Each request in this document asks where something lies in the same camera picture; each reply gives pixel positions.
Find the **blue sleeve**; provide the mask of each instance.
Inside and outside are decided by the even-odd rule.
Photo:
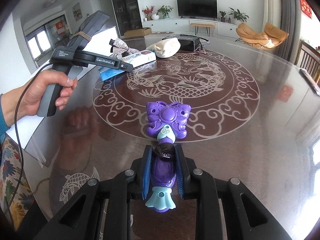
[[[9,130],[9,127],[4,121],[3,113],[2,113],[2,108],[1,108],[1,96],[0,95],[0,137],[7,131]]]

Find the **white box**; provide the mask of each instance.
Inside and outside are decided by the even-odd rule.
[[[129,56],[122,57],[121,60],[132,64],[133,67],[137,67],[156,60],[156,54],[149,50],[143,50]]]

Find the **metal screw head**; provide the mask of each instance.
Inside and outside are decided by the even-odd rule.
[[[94,186],[97,184],[97,179],[89,179],[88,180],[88,185],[89,186]]]
[[[126,171],[124,172],[124,174],[125,174],[126,176],[132,176],[132,175],[134,174],[134,170],[126,170]]]
[[[240,184],[240,180],[238,178],[231,178],[231,183],[234,185],[239,185]]]
[[[194,169],[193,173],[196,175],[201,175],[203,173],[203,171],[201,169]]]

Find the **sparkly bow tie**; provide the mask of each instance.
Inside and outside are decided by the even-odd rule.
[[[129,48],[128,45],[119,38],[116,38],[114,41],[113,39],[110,40],[111,51],[113,54],[122,54],[127,53],[128,55],[139,52],[137,49]]]

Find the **white cabinet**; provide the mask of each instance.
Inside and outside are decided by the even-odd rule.
[[[142,26],[149,27],[153,32],[164,32],[164,21],[146,21],[142,23]]]
[[[180,31],[180,32],[189,32],[189,21],[184,19],[176,20],[164,20],[164,27],[166,31]]]
[[[239,38],[238,34],[236,33],[236,25],[218,23],[217,27],[217,35],[231,37],[235,39]]]
[[[233,38],[237,39],[239,37],[236,33],[236,25],[210,20],[169,18],[142,22],[142,26],[151,28],[153,32],[178,32],[194,34],[195,28],[190,26],[191,23],[214,25],[215,28],[210,28],[211,37],[219,36],[219,38],[225,38],[229,40],[232,40]],[[207,36],[207,29],[205,27],[199,27],[198,35]]]

